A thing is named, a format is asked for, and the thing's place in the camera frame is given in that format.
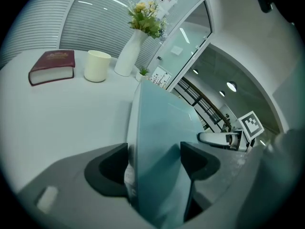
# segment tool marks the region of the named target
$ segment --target white vase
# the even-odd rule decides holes
[[[140,72],[137,72],[137,74],[135,75],[135,79],[136,79],[138,82],[141,82],[143,79],[148,79],[148,77],[145,76],[145,75],[141,75]]]
[[[129,76],[131,74],[132,68],[140,53],[141,46],[147,37],[148,35],[143,31],[134,30],[132,37],[124,46],[115,65],[114,71],[117,74],[122,76]]]

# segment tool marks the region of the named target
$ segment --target green leaves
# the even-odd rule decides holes
[[[130,7],[128,10],[128,14],[132,17],[132,21],[128,22],[130,28],[139,29],[154,39],[161,37],[162,32],[165,31],[166,23],[165,20],[156,19],[157,8],[158,2],[156,0],[153,1],[153,4],[150,2],[150,5],[146,5],[146,7],[142,3]]]
[[[140,74],[146,76],[149,73],[149,69],[146,69],[145,67],[141,66],[139,68]]]

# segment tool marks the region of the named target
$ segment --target white ceiling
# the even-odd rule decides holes
[[[220,90],[225,91],[224,100],[238,118],[253,110],[262,125],[279,133],[267,101],[255,84],[231,61],[207,47],[192,68],[197,69],[198,76],[217,93]],[[228,81],[236,82],[236,93],[227,87]]]

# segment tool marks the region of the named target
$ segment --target window blinds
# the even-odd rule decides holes
[[[18,53],[56,48],[63,16],[71,0],[30,0],[17,16],[0,50],[0,68]]]
[[[139,0],[75,0],[63,27],[60,48],[99,50],[119,57],[133,33],[127,24],[130,21],[128,1],[137,3]],[[178,0],[166,16],[168,34],[198,1]],[[148,38],[136,66],[147,66],[160,46],[159,39]]]

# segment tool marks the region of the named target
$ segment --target small potted plant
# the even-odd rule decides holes
[[[149,69],[146,69],[145,67],[140,67],[139,71],[137,72],[135,78],[138,82],[141,82],[143,78],[147,79],[147,74],[149,73]]]

